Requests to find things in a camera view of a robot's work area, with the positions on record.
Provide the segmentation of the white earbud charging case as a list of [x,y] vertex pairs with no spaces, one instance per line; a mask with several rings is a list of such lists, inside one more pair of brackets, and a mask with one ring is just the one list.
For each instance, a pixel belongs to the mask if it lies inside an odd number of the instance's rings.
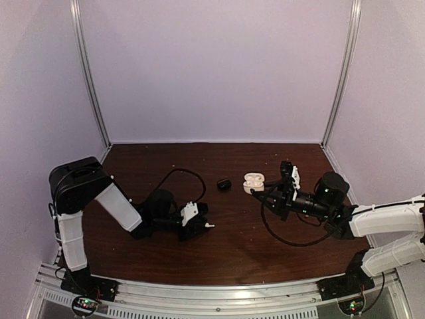
[[243,189],[246,193],[251,194],[252,191],[264,190],[265,177],[262,173],[250,172],[244,175]]

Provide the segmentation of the black earbud charging case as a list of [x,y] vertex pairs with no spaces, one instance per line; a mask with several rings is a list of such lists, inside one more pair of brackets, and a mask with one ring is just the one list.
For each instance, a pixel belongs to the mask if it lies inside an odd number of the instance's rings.
[[232,182],[229,179],[222,179],[217,181],[216,186],[220,191],[227,191],[231,189]]

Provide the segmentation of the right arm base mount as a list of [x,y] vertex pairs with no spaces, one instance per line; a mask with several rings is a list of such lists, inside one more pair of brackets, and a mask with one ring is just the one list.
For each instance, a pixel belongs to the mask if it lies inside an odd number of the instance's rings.
[[362,291],[374,288],[375,283],[367,275],[352,272],[321,279],[317,282],[317,286],[321,299],[325,301],[360,294]]

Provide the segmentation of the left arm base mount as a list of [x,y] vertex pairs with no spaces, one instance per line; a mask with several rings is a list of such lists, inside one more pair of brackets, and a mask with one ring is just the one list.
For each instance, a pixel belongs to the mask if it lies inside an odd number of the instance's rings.
[[60,288],[91,299],[113,302],[118,291],[118,282],[92,275],[77,276],[66,273]]

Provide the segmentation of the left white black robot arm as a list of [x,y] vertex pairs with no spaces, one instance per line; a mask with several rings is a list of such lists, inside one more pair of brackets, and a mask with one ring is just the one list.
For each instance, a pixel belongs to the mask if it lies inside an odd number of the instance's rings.
[[84,246],[82,220],[87,206],[96,203],[135,240],[171,231],[180,241],[187,241],[214,228],[207,219],[209,207],[200,197],[178,205],[174,195],[158,184],[144,201],[136,203],[95,157],[55,167],[48,182],[49,211],[67,277],[81,295],[91,294],[96,287]]

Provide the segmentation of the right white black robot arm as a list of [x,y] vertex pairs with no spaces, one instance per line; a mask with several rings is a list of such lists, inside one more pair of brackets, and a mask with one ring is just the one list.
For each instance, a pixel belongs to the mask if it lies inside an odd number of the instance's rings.
[[424,259],[424,196],[405,201],[369,206],[348,206],[349,184],[334,171],[317,182],[313,193],[300,189],[297,167],[282,171],[280,180],[267,182],[261,173],[247,173],[243,188],[285,221],[290,213],[316,218],[324,225],[326,237],[354,239],[379,233],[405,232],[407,235],[381,247],[360,252],[353,259],[340,286],[346,293],[356,292],[366,278],[389,269]]

